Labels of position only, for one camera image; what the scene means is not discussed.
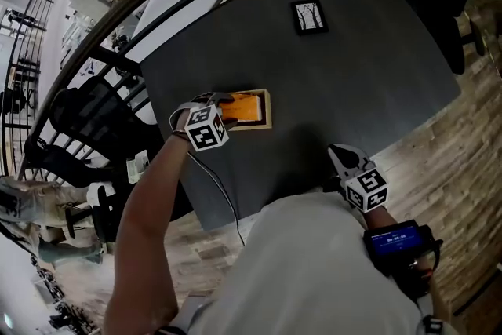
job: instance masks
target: table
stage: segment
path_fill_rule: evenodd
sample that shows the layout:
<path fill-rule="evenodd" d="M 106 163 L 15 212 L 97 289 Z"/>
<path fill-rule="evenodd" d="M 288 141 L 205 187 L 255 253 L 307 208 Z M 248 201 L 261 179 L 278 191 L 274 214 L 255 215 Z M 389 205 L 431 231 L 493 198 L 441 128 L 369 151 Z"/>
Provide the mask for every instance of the table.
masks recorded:
<path fill-rule="evenodd" d="M 293 26 L 295 1 L 233 0 L 141 63 L 164 137 L 172 111 L 194 95 L 269 90 L 273 129 L 230 133 L 224 147 L 197 154 L 220 176 L 240 217 L 322 184 L 333 172 L 328 144 L 374 155 L 460 93 L 403 0 L 319 0 L 329 32 L 306 36 Z M 232 222 L 223 196 L 192 161 L 182 182 L 206 230 Z"/>

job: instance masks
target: ceiling light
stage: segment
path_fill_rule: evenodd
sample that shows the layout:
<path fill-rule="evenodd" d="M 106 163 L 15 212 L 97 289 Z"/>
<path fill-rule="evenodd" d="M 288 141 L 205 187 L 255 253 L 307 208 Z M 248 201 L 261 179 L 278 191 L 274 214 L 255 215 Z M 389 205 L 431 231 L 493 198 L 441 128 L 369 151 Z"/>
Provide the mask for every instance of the ceiling light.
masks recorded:
<path fill-rule="evenodd" d="M 10 319 L 10 317 L 7 315 L 7 314 L 4 314 L 3 315 L 3 320 L 5 321 L 5 324 L 7 324 L 7 326 L 12 329 L 13 328 L 13 321 L 12 319 Z"/>

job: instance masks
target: white cube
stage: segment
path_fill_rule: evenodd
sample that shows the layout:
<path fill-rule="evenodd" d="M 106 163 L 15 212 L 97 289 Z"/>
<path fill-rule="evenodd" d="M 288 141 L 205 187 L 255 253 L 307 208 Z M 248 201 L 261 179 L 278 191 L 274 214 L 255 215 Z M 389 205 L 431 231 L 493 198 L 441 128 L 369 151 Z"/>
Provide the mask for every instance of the white cube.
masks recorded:
<path fill-rule="evenodd" d="M 387 201 L 388 183 L 376 167 L 343 183 L 347 201 L 367 213 Z"/>
<path fill-rule="evenodd" d="M 185 131 L 196 151 L 221 147 L 228 141 L 227 130 L 215 105 L 193 107 L 190 110 Z"/>

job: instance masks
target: black cable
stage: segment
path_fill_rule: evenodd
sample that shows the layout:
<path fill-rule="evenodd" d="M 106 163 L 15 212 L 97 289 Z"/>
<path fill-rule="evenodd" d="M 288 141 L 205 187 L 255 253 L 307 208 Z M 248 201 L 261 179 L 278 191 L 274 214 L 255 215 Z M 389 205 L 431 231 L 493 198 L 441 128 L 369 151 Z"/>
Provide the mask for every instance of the black cable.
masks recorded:
<path fill-rule="evenodd" d="M 204 162 L 202 162 L 200 159 L 195 157 L 195 155 L 193 155 L 191 152 L 188 152 L 188 155 L 190 156 L 190 158 L 193 159 L 193 161 L 197 165 L 199 165 L 202 168 L 202 170 L 204 170 L 209 175 L 209 177 L 213 180 L 213 182 L 216 184 L 216 186 L 220 189 L 221 194 L 223 194 L 223 196 L 225 197 L 227 204 L 230 206 L 232 213 L 234 214 L 235 227 L 237 229 L 238 237 L 241 239 L 242 246 L 245 246 L 246 244 L 244 243 L 244 239 L 242 238 L 241 231 L 240 231 L 240 228 L 238 225 L 237 213 L 235 212 L 235 208 L 230 201 L 230 197 L 228 196 L 227 190 L 225 189 L 225 186 L 223 185 L 223 182 L 221 181 L 220 177 L 211 168 L 209 168 Z"/>

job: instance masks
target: orange object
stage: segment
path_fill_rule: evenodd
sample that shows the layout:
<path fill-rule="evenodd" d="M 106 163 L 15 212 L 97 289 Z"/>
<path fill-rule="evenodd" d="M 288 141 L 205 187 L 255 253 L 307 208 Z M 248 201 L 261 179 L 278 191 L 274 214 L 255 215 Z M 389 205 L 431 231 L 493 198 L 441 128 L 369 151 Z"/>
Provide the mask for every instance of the orange object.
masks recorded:
<path fill-rule="evenodd" d="M 256 95 L 248 93 L 231 93 L 234 102 L 220 103 L 223 120 L 237 119 L 240 122 L 259 122 L 261 116 L 261 101 Z"/>

